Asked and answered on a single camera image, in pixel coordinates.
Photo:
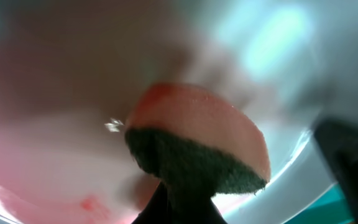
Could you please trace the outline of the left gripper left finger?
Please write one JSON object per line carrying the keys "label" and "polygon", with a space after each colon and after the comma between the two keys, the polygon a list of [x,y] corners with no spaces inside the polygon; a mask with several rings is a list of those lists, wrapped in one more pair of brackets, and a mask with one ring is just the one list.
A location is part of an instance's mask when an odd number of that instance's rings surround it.
{"label": "left gripper left finger", "polygon": [[159,183],[132,224],[227,224],[209,197],[175,195]]}

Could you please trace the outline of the light blue plate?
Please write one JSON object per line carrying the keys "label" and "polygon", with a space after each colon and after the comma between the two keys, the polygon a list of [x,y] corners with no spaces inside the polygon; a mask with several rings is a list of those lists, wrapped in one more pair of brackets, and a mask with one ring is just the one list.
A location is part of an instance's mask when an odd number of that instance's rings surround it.
{"label": "light blue plate", "polygon": [[158,82],[256,123],[271,182],[214,203],[229,223],[284,223],[335,183],[314,122],[358,123],[358,1],[0,1],[0,221],[132,222],[158,182],[122,124]]}

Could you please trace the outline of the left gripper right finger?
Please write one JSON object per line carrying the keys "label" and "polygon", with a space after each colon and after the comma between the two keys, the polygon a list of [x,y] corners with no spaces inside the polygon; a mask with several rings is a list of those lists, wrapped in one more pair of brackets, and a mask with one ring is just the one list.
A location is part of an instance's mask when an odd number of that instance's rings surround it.
{"label": "left gripper right finger", "polygon": [[358,223],[358,124],[327,118],[317,123],[313,136]]}

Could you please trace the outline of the teal plastic tray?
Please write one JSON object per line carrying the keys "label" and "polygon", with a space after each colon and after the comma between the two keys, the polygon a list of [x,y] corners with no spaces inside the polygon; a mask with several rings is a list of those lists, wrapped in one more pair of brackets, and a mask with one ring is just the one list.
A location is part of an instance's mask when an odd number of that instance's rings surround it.
{"label": "teal plastic tray", "polygon": [[352,216],[339,185],[332,186],[317,201],[285,224],[344,224],[352,223]]}

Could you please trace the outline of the green and pink sponge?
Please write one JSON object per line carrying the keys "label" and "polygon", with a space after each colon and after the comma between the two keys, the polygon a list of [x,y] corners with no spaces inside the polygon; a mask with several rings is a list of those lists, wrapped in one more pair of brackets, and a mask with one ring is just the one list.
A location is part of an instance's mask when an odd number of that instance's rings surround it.
{"label": "green and pink sponge", "polygon": [[124,136],[139,167],[174,197],[245,194],[270,181],[262,132],[243,112],[195,85],[151,86],[129,115]]}

